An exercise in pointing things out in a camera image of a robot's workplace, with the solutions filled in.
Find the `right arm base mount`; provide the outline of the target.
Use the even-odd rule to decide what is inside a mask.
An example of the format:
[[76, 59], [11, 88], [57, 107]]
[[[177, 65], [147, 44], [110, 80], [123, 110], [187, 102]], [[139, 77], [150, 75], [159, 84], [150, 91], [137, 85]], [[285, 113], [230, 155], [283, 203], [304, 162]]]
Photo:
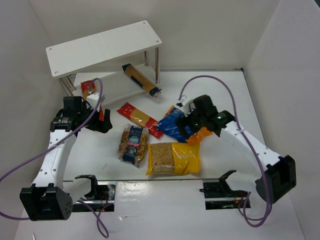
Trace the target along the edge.
[[248, 193], [237, 190], [224, 192], [221, 183], [217, 180], [204, 180], [203, 187], [199, 189], [204, 195], [206, 210], [229, 210], [237, 209], [242, 204]]

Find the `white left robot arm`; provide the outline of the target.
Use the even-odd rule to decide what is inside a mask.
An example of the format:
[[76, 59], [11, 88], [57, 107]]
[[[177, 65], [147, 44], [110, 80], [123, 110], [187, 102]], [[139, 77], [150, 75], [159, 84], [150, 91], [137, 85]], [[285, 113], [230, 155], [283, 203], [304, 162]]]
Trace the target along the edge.
[[87, 98], [64, 97], [62, 109], [50, 123], [48, 151], [41, 168], [31, 186], [22, 188], [19, 195], [31, 221], [67, 220], [77, 201], [91, 200], [98, 195], [95, 175], [78, 175], [71, 185], [64, 187], [64, 174], [82, 128], [103, 134], [112, 129], [110, 110], [101, 110], [104, 99], [100, 93], [92, 93]]

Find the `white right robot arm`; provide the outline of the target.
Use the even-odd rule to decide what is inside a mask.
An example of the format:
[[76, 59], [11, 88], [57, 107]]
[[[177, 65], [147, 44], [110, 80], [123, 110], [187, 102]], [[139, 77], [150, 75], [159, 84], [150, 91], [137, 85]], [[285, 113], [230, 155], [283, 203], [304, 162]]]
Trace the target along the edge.
[[191, 99], [182, 95], [177, 106], [183, 114], [176, 120], [179, 133], [186, 139], [201, 128], [207, 128], [219, 138], [229, 143], [246, 157], [257, 169], [257, 173], [245, 174], [229, 170], [219, 178], [226, 192], [242, 190], [257, 192], [270, 204], [276, 203], [297, 184], [296, 162], [290, 156], [281, 156], [266, 147], [245, 130], [227, 110], [218, 111], [208, 95]]

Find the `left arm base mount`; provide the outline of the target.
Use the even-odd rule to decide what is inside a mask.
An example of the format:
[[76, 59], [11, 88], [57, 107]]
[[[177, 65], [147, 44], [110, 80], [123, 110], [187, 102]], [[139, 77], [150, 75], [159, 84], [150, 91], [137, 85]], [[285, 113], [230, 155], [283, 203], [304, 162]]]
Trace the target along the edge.
[[94, 196], [85, 196], [92, 190], [91, 185], [91, 180], [87, 178], [74, 179], [71, 182], [63, 183], [63, 191], [68, 193], [72, 198], [72, 212], [84, 213], [90, 211], [80, 201], [84, 201], [96, 213], [106, 205], [107, 207], [103, 212], [113, 212], [115, 207], [116, 182], [98, 181], [95, 185], [96, 193]]

